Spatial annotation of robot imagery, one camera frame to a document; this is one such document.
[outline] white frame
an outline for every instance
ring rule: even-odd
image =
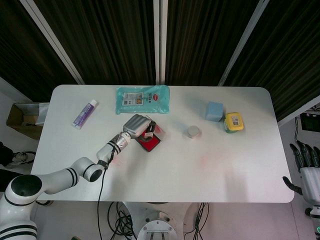
[[[160,84],[160,0],[153,0],[155,84]]]
[[[29,103],[32,102],[27,96],[14,88],[6,80],[0,77],[0,92],[12,99],[15,103]]]
[[[160,0],[160,84],[166,83],[168,0]]]
[[[73,76],[74,80],[78,84],[85,84],[80,73],[76,69],[75,65],[72,63],[65,49],[62,47],[58,38],[52,31],[45,17],[40,12],[34,0],[20,0],[20,3],[23,5],[25,10],[28,12],[30,17],[33,19],[34,23],[40,29],[44,37],[47,39],[51,47],[54,49],[58,57],[61,59],[65,67],[68,69],[70,74]]]
[[[290,113],[288,116],[286,116],[284,119],[278,121],[278,127],[281,127],[282,125],[286,124],[290,120],[294,119],[295,117],[299,116],[300,114],[304,113],[308,109],[312,108],[314,105],[317,105],[320,103],[320,96],[315,97],[311,101],[307,102],[302,107],[298,108],[294,112]]]
[[[222,74],[222,77],[218,83],[218,86],[223,86],[225,84],[225,81],[227,80],[227,77],[230,73],[230,70],[232,69],[232,67],[234,66],[236,60],[238,59],[242,49],[244,48],[244,46],[246,45],[252,31],[254,30],[257,22],[259,21],[262,13],[264,12],[264,10],[266,9],[266,6],[268,5],[269,0],[260,0],[258,2],[258,4],[256,5],[256,8],[247,24],[247,26],[244,29],[244,32],[238,42],[238,45],[236,46],[228,65],[226,66],[224,73]]]

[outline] small round container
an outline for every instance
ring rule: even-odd
[[[240,113],[230,112],[225,115],[224,129],[228,134],[243,130],[244,127],[244,121]]]
[[[191,139],[194,139],[195,137],[199,136],[200,132],[201,131],[197,126],[190,126],[187,131],[188,137]]]

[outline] blue cube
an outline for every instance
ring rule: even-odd
[[[205,119],[219,122],[224,114],[224,105],[219,102],[210,101],[206,106]]]

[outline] teal wet wipes package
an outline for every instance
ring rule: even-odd
[[[169,113],[170,89],[166,85],[118,87],[115,113]]]

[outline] black stripe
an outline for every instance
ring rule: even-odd
[[[10,201],[10,200],[7,198],[7,196],[6,196],[6,193],[4,193],[4,198],[5,198],[5,200],[6,200],[8,203],[10,203],[10,204],[13,205],[13,206],[17,206],[17,207],[28,206],[28,205],[30,205],[30,204],[33,204],[33,203],[36,201],[36,200],[34,200],[34,201],[32,201],[32,202],[30,202],[30,203],[26,203],[26,204],[17,204],[17,203],[14,203],[14,202]]]
[[[109,165],[108,163],[106,163],[105,161],[102,161],[102,160],[99,160],[97,164],[103,166],[104,168],[107,168],[107,165]]]
[[[72,184],[71,184],[71,187],[73,187],[73,186],[74,186],[74,183],[75,183],[75,177],[74,177],[74,175],[72,174],[72,172],[71,172],[70,169],[65,168],[65,170],[68,170],[68,172],[69,172],[69,173],[71,174],[71,176],[72,176]]]
[[[116,154],[119,154],[118,149],[116,148],[117,145],[112,145],[110,142],[108,142],[107,144],[109,144],[113,149],[116,150]]]
[[[15,229],[33,229],[33,230],[37,231],[37,228],[35,226],[32,226],[32,225],[17,225],[17,226],[8,227],[8,228],[0,231],[0,235],[4,234],[6,232],[9,232],[11,230],[15,230]]]
[[[88,170],[88,168],[90,168],[91,166],[95,165],[94,163],[90,164],[83,172],[82,177],[85,177],[85,173]]]
[[[39,202],[39,201],[35,201],[37,204],[39,204],[39,205],[41,205],[41,206],[47,206],[47,205],[49,205],[51,202],[53,202],[53,201],[51,201],[51,200],[48,200],[48,201],[46,201],[45,203],[41,203],[41,202]]]
[[[117,144],[115,146],[118,147],[119,153],[121,153],[121,148]]]
[[[74,175],[75,175],[75,183],[74,183],[74,185],[77,185],[77,183],[78,183],[78,175],[76,173],[76,170],[74,170],[72,167],[69,167],[69,169],[71,169],[74,172]]]
[[[14,233],[10,233],[8,235],[5,235],[3,237],[0,237],[0,240],[4,240],[4,239],[8,239],[8,238],[12,238],[14,236],[21,236],[21,235],[31,235],[34,236],[35,238],[37,238],[37,234],[35,234],[32,231],[19,231],[19,232],[14,232]]]
[[[311,214],[310,217],[314,218],[314,219],[320,219],[320,215],[313,215]]]

